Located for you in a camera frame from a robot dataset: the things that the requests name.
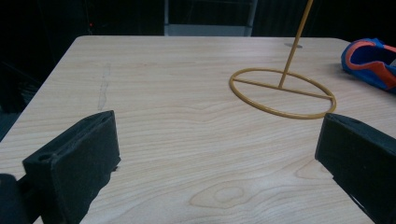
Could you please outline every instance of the table surface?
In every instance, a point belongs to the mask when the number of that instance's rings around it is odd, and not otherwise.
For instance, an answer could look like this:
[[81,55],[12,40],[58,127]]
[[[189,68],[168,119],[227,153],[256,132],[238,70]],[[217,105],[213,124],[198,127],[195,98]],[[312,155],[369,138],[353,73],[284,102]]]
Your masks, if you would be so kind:
[[[0,169],[91,114],[114,110],[119,169],[82,223],[372,223],[314,159],[322,119],[247,105],[228,81],[247,67],[283,69],[292,38],[79,37],[0,144]],[[396,137],[394,95],[343,72],[347,42],[302,38],[290,71],[329,88],[335,113]],[[247,77],[277,83],[280,74]],[[314,89],[287,77],[285,87]],[[237,84],[289,112],[328,101]]]

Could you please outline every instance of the yellow ring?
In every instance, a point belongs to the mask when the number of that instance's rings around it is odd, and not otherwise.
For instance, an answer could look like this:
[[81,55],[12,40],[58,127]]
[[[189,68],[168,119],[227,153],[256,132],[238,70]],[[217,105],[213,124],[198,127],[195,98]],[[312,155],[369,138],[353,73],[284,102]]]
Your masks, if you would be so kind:
[[[254,107],[256,107],[256,108],[258,108],[258,109],[260,109],[262,111],[265,111],[265,112],[268,112],[268,113],[271,113],[271,114],[274,114],[274,115],[278,115],[278,116],[281,116],[281,117],[285,117],[285,118],[291,118],[291,119],[320,119],[320,118],[323,118],[326,115],[326,113],[332,113],[335,110],[336,106],[337,106],[337,103],[335,101],[335,96],[326,87],[322,86],[320,83],[318,83],[318,82],[316,82],[316,81],[314,81],[314,80],[312,80],[312,79],[310,79],[308,77],[304,77],[304,76],[301,76],[301,75],[298,75],[298,74],[295,74],[295,73],[291,73],[291,72],[288,72],[287,75],[292,76],[292,77],[297,77],[297,78],[299,78],[301,80],[309,82],[312,85],[318,87],[324,93],[326,93],[328,99],[332,103],[332,106],[330,107],[330,109],[327,110],[326,112],[318,113],[318,114],[295,114],[295,113],[288,113],[288,112],[283,112],[283,111],[280,111],[280,110],[275,110],[275,109],[273,109],[271,107],[259,104],[259,103],[255,102],[255,101],[250,100],[248,97],[246,97],[244,94],[242,94],[235,87],[235,85],[233,84],[235,81],[238,81],[238,80],[235,80],[235,78],[237,76],[239,76],[241,74],[244,74],[244,73],[247,73],[247,72],[253,72],[253,71],[266,71],[266,72],[274,72],[274,73],[280,73],[280,74],[283,74],[283,71],[277,70],[277,69],[272,69],[272,68],[245,68],[245,69],[242,69],[242,70],[239,70],[239,71],[235,72],[231,76],[231,78],[230,78],[230,87],[231,87],[231,90],[233,90],[233,93],[235,93],[236,96],[238,96],[241,100],[245,101],[247,104],[252,105],[252,106],[254,106]],[[281,91],[285,90],[285,89],[282,89],[282,88],[274,88],[274,87],[269,87],[269,88],[278,89],[278,90],[281,90]],[[295,91],[295,90],[287,90],[287,91],[293,91],[295,93],[316,96],[315,94],[310,93],[310,92]]]

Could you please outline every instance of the wood grain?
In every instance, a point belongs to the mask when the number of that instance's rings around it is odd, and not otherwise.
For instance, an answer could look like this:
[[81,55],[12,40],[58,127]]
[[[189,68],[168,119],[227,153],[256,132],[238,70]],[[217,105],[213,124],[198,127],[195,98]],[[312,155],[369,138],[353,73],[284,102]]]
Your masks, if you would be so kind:
[[[122,161],[82,223],[372,223],[314,159],[322,119],[261,112],[228,86],[243,68],[283,69],[291,42],[80,37],[0,144],[1,172],[21,178],[24,158],[78,120],[112,109]],[[395,137],[395,97],[342,71],[347,42],[302,38],[300,45],[291,72],[329,88],[336,113]],[[309,88],[287,77],[285,87],[291,86]],[[329,106],[241,88],[293,112]]]

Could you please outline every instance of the red and blue toy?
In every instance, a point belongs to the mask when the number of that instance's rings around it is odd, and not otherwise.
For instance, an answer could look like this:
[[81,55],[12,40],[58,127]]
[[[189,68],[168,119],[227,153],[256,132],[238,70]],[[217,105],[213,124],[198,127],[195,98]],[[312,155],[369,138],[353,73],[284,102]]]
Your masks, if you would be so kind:
[[341,63],[349,74],[378,87],[396,93],[396,48],[378,39],[361,39],[344,50]]

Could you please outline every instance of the dark background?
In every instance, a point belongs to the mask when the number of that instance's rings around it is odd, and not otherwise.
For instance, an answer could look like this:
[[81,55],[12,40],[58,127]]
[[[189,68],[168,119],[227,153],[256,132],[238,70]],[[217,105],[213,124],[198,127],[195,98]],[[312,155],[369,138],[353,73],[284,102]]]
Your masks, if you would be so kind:
[[[170,0],[171,23],[245,25],[247,0]],[[252,36],[295,36],[305,0],[259,0]],[[393,0],[316,0],[303,36],[396,46]],[[21,112],[81,35],[163,35],[163,0],[2,0],[0,105]]]

